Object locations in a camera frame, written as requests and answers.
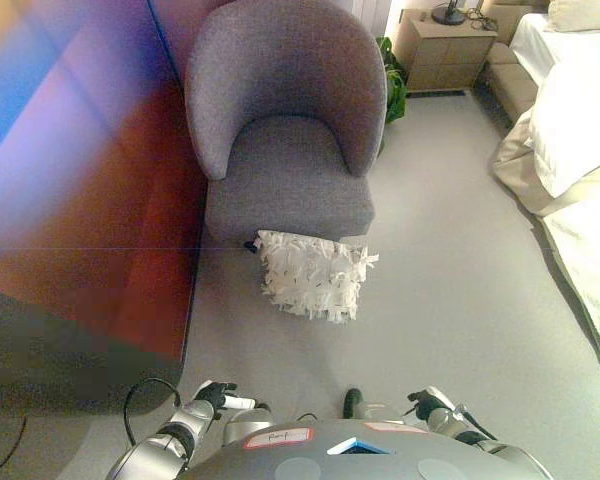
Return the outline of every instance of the potted plant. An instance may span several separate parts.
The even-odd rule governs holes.
[[[391,52],[391,40],[388,37],[376,38],[384,70],[387,75],[387,116],[385,125],[404,117],[407,98],[407,87],[405,80],[407,72],[398,63],[396,56]]]

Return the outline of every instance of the wooden nightstand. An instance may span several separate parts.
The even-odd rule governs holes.
[[[407,90],[436,92],[473,87],[497,34],[440,25],[426,10],[403,10],[395,54],[408,73]]]

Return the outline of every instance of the floor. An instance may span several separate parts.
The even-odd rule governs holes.
[[[287,421],[337,416],[353,385],[406,410],[433,384],[556,479],[600,480],[600,365],[537,226],[489,174],[500,128],[472,95],[411,98],[407,115],[369,176],[377,217],[350,239],[380,255],[358,319],[278,312],[258,258],[207,236],[180,391],[235,381]],[[169,411],[133,419],[136,437]],[[104,478],[125,445],[119,417],[32,418],[0,480]]]

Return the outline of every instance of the gray armchair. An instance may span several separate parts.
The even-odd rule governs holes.
[[[326,0],[226,4],[196,39],[185,93],[214,238],[366,233],[386,79],[354,17]]]

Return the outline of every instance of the label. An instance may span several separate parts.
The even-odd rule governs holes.
[[[278,445],[291,445],[294,443],[308,442],[313,438],[313,428],[290,428],[288,430],[276,430],[275,432],[261,433],[251,437],[244,444],[244,448],[277,447]]]
[[[427,433],[419,428],[401,425],[399,423],[367,422],[365,425],[376,432]]]

